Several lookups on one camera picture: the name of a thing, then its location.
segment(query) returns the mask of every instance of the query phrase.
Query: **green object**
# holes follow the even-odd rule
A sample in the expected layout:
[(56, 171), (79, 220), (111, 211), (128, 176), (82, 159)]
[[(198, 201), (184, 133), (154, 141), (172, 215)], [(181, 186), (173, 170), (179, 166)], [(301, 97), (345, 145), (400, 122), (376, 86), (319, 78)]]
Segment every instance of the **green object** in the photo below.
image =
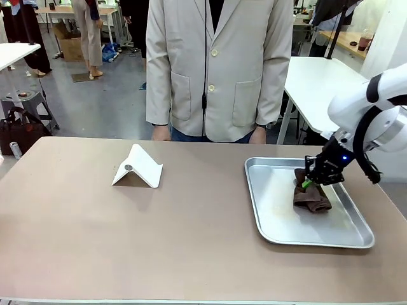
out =
[(312, 184), (312, 181), (310, 179), (307, 179), (306, 181), (304, 181), (302, 183), (302, 187), (303, 187), (303, 189), (307, 189), (308, 186), (310, 186), (311, 184)]

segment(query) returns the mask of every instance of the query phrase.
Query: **beige blazer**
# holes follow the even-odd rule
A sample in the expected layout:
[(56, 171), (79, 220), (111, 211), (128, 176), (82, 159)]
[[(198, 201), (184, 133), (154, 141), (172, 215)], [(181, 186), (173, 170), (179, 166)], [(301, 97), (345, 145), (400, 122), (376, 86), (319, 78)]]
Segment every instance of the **beige blazer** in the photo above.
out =
[(291, 55), (293, 2), (224, 0), (216, 32), (205, 0), (150, 0), (147, 26), (147, 121), (233, 142), (256, 123), (276, 121)]

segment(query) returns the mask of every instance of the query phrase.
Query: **silver tray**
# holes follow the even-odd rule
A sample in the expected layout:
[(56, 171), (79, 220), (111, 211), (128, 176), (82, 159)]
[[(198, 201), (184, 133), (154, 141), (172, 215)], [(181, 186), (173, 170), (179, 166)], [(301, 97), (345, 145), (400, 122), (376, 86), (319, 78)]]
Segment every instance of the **silver tray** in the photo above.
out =
[(245, 162), (260, 234), (272, 243), (338, 248), (371, 248), (375, 237), (342, 184), (323, 186), (333, 208), (312, 214), (293, 206), (295, 168), (304, 159), (250, 158)]

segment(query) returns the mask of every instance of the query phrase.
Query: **handbag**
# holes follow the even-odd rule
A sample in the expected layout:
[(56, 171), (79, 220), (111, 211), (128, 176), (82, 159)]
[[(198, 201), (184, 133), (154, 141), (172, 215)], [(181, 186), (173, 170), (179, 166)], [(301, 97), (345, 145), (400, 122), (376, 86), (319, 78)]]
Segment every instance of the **handbag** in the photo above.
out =
[[(22, 115), (22, 120), (16, 119), (15, 112)], [(0, 120), (0, 149), (6, 156), (13, 155), (11, 142), (17, 142), (22, 154), (25, 154), (39, 138), (50, 135), (41, 120), (20, 107), (11, 108), (7, 118)]]

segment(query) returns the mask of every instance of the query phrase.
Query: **black shirt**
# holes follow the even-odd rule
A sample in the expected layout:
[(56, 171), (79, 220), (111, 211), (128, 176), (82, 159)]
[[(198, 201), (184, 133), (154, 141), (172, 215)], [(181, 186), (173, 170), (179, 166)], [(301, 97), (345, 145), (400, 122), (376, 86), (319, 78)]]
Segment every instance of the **black shirt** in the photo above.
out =
[(212, 13), (212, 23), (214, 24), (214, 31), (216, 32), (217, 24), (221, 18), (224, 0), (209, 0), (210, 11)]

